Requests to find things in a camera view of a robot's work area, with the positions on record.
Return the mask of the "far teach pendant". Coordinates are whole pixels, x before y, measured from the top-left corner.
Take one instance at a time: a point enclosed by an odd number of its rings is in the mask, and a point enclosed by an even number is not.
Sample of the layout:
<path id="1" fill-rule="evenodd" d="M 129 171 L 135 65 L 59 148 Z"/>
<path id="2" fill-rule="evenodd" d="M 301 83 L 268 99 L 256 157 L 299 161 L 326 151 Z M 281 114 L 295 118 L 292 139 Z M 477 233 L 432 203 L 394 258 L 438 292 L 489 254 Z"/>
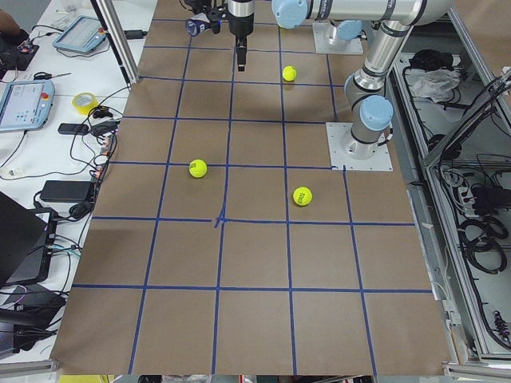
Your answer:
<path id="1" fill-rule="evenodd" d="M 106 39 L 105 31 L 97 18 L 79 16 L 53 41 L 55 49 L 90 53 Z"/>

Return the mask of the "tennis ball centre left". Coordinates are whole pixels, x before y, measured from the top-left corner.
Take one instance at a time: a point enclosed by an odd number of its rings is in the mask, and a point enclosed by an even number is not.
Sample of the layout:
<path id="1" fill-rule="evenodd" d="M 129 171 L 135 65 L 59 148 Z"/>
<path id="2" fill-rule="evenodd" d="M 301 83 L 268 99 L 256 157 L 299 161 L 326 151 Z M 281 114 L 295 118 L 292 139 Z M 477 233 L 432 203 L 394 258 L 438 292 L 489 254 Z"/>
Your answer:
<path id="1" fill-rule="evenodd" d="M 208 165 L 204 160 L 194 159 L 189 163 L 188 172 L 193 178 L 202 178 L 208 172 Z"/>

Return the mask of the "teach pendant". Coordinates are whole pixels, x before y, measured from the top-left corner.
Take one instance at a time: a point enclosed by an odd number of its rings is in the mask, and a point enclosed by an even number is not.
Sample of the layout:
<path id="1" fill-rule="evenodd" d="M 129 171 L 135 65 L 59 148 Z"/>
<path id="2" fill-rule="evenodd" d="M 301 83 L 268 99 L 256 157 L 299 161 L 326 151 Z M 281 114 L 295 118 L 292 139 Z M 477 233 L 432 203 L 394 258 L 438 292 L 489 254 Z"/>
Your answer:
<path id="1" fill-rule="evenodd" d="M 1 99 L 1 132 L 40 129 L 48 120 L 54 92 L 51 80 L 9 83 Z"/>
<path id="2" fill-rule="evenodd" d="M 90 53 L 106 39 L 105 31 L 97 18 L 79 16 L 53 41 L 55 49 Z"/>

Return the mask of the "yellow tape roll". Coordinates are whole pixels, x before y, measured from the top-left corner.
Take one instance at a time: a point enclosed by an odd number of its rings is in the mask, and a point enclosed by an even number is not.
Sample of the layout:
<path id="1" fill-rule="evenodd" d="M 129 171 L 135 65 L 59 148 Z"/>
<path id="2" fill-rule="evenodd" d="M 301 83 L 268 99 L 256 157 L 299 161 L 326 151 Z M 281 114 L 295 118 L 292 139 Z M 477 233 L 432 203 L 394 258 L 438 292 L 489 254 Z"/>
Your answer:
<path id="1" fill-rule="evenodd" d="M 88 116 L 98 105 L 99 101 L 93 93 L 79 93 L 72 99 L 73 107 L 83 116 Z"/>

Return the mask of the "black laptop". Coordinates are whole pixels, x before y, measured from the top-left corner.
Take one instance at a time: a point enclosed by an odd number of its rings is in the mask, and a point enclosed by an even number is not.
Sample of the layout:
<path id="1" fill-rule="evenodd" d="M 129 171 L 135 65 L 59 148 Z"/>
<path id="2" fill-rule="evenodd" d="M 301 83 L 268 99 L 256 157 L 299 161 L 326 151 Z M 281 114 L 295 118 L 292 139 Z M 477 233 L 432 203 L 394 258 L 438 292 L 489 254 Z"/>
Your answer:
<path id="1" fill-rule="evenodd" d="M 30 285 L 48 277 L 57 222 L 50 207 L 27 209 L 1 194 L 1 285 Z"/>

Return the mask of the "black power adapter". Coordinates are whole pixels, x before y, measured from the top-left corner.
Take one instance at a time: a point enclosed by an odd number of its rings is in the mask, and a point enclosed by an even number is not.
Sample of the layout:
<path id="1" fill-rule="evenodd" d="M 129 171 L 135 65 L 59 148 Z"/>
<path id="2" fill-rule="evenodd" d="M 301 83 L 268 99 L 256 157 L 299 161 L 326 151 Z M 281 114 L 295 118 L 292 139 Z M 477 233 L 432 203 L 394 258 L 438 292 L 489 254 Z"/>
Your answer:
<path id="1" fill-rule="evenodd" d="M 45 202 L 73 203 L 86 200 L 92 190 L 90 181 L 47 180 L 40 198 Z"/>

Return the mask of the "tennis ball upper middle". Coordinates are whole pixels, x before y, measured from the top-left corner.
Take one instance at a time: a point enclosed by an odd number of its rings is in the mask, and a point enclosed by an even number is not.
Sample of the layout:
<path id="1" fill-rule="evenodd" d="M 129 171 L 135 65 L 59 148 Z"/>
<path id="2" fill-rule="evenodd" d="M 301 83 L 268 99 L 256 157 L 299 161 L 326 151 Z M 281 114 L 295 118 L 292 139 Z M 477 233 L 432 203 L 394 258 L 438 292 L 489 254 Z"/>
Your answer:
<path id="1" fill-rule="evenodd" d="M 294 67 L 293 65 L 288 65 L 283 68 L 282 78 L 286 82 L 293 82 L 297 78 L 297 75 L 298 75 L 297 68 Z"/>

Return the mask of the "crumpled white cloth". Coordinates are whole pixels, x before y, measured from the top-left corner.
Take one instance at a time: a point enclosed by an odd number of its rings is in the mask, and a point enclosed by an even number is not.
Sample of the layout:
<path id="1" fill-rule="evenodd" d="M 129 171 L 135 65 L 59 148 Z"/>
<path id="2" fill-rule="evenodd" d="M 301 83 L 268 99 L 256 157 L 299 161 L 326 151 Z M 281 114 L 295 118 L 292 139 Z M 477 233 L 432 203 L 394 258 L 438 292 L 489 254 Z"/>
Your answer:
<path id="1" fill-rule="evenodd" d="M 437 69 L 420 75 L 410 91 L 413 97 L 430 98 L 435 103 L 448 101 L 460 79 L 460 74 L 455 71 Z"/>

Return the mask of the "near teach pendant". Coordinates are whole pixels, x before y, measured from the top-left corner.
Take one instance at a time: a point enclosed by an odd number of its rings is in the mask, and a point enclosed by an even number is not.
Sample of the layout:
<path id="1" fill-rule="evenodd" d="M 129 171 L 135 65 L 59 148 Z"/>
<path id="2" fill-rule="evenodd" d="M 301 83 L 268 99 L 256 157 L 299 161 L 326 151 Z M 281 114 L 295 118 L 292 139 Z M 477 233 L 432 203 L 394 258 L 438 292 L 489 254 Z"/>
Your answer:
<path id="1" fill-rule="evenodd" d="M 1 132 L 40 129 L 48 120 L 54 92 L 51 80 L 9 83 L 1 99 Z"/>

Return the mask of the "black phone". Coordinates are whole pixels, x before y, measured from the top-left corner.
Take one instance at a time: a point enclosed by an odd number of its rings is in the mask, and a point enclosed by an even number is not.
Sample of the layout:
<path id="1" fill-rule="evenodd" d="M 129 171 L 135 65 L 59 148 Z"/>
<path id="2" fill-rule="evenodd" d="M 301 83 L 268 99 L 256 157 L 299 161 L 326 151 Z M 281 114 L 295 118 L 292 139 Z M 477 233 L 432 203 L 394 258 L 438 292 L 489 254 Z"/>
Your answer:
<path id="1" fill-rule="evenodd" d="M 61 123 L 57 132 L 61 135 L 84 136 L 89 132 L 89 126 L 82 123 Z"/>

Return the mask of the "tennis ball with black print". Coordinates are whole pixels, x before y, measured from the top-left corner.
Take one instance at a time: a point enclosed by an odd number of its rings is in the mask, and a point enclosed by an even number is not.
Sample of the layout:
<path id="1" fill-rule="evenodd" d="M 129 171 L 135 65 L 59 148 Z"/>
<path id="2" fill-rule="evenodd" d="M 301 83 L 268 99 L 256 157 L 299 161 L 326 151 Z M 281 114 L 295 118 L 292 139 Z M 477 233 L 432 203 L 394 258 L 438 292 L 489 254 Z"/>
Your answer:
<path id="1" fill-rule="evenodd" d="M 293 191 L 292 199 L 297 206 L 305 207 L 313 200 L 313 194 L 310 188 L 301 186 Z"/>

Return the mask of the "white blue tennis ball can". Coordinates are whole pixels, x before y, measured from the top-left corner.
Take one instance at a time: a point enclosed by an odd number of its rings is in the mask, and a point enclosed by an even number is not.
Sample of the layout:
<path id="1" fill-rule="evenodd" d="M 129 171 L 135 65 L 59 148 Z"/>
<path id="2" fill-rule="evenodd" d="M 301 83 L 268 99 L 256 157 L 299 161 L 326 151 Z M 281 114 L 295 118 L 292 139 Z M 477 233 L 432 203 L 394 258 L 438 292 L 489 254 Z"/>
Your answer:
<path id="1" fill-rule="evenodd" d="M 211 28 L 210 21 L 207 18 L 189 18 L 185 21 L 184 25 L 191 37 L 197 37 Z"/>

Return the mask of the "aluminium frame post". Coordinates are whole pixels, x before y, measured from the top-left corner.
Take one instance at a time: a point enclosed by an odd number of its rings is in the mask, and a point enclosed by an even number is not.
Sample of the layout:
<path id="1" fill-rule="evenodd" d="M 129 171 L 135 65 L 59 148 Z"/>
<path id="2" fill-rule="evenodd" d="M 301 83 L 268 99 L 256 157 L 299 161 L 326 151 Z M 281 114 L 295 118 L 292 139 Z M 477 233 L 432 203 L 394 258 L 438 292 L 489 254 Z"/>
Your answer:
<path id="1" fill-rule="evenodd" d="M 139 81 L 139 70 L 134 60 L 121 21 L 111 0 L 91 0 L 91 6 L 106 32 L 113 54 L 127 86 Z"/>

